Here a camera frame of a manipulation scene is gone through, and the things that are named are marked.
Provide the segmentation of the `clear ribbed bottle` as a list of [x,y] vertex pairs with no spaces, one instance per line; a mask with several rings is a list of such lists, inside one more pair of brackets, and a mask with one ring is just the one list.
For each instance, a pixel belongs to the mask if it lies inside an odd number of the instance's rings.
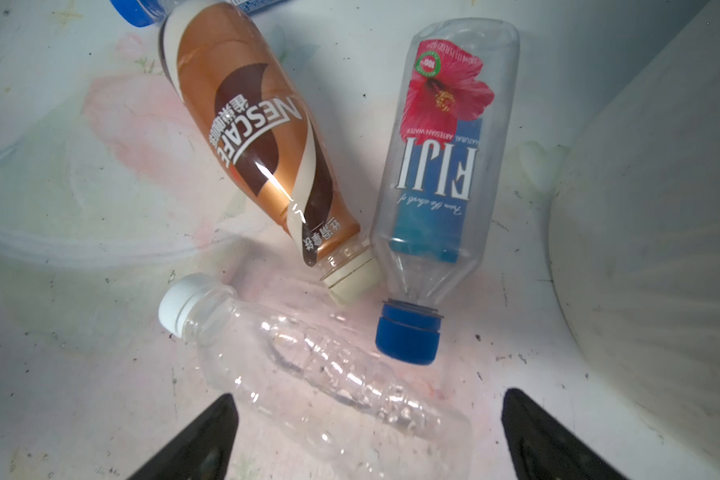
[[244,301],[205,274],[174,282],[158,318],[193,346],[210,386],[341,477],[468,477],[469,420],[335,332]]

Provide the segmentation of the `blue label water bottle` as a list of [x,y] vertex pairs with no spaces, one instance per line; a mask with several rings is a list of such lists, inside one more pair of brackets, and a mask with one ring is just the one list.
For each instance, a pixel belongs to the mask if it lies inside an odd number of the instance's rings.
[[[246,14],[257,12],[280,3],[281,0],[232,0]],[[110,0],[117,13],[130,25],[138,28],[161,23],[182,1],[161,0]]]

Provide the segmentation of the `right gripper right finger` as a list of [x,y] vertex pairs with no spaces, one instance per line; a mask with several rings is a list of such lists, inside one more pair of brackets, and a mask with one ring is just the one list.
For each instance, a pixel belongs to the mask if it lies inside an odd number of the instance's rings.
[[501,421],[519,480],[625,480],[518,388],[506,391]]

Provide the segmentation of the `amber small bottle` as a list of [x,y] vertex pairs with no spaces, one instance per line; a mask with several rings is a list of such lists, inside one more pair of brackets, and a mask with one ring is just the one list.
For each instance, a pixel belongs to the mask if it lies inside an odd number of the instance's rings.
[[339,305],[380,269],[347,208],[320,129],[266,40],[228,1],[166,1],[166,74],[219,164],[321,272]]

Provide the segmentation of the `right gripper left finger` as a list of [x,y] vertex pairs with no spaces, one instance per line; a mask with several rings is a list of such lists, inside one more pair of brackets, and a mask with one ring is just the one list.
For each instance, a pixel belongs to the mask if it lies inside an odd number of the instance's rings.
[[226,478],[239,414],[230,393],[219,396],[130,476],[131,480]]

